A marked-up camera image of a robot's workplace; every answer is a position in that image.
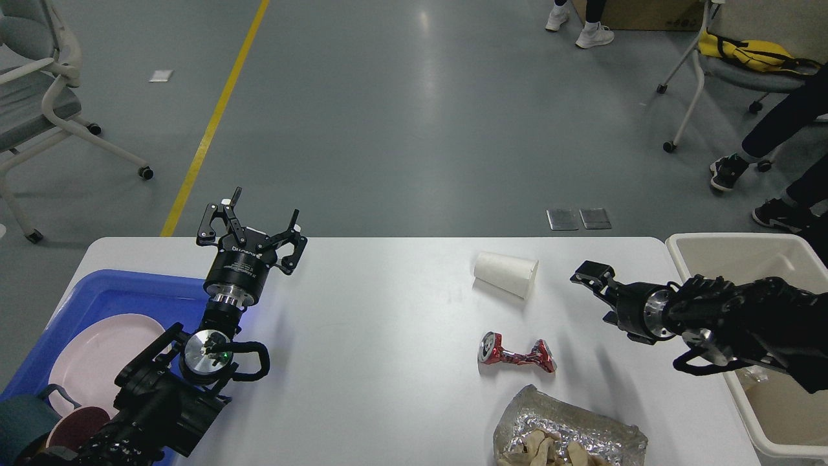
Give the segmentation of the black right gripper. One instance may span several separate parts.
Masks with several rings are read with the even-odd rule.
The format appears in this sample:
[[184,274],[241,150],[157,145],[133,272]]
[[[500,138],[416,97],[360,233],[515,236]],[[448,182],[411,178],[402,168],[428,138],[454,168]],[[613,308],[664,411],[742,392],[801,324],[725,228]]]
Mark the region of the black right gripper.
[[609,304],[610,311],[603,321],[625,331],[630,340],[654,345],[675,336],[664,321],[666,305],[675,294],[672,288],[642,282],[617,283],[612,266],[593,261],[583,262],[570,281],[582,284]]

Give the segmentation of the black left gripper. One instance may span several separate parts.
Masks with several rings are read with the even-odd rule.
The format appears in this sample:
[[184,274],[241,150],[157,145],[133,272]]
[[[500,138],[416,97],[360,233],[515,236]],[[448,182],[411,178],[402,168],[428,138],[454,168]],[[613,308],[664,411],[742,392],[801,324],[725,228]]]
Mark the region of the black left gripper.
[[290,276],[298,267],[308,239],[298,225],[300,210],[295,209],[286,230],[273,236],[243,227],[235,214],[242,188],[220,203],[209,203],[199,229],[196,245],[219,249],[204,281],[210,296],[219,288],[236,286],[245,292],[245,305],[258,303],[272,267]]

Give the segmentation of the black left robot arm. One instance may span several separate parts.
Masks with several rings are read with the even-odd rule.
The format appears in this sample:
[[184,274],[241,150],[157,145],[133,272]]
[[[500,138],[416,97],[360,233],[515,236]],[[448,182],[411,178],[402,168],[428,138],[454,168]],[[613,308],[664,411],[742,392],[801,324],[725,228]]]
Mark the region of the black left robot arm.
[[240,342],[243,313],[260,301],[272,269],[291,275],[307,246],[294,210],[286,230],[275,235],[240,224],[235,207],[242,189],[210,203],[195,241],[215,247],[204,280],[208,301],[198,327],[187,333],[180,322],[163,331],[130,360],[113,380],[116,415],[78,449],[47,447],[26,465],[151,465],[164,449],[189,456],[231,397],[230,381],[254,383],[271,369],[267,347]]

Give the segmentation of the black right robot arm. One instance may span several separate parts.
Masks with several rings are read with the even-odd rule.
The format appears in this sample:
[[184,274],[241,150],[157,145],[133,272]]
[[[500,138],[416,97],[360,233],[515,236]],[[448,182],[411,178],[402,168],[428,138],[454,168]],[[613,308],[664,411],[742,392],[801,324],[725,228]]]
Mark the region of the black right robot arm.
[[792,377],[810,394],[827,386],[826,294],[771,276],[746,284],[696,274],[685,283],[624,284],[605,263],[583,262],[571,281],[610,310],[603,321],[634,342],[680,337],[672,366],[703,377],[760,366]]

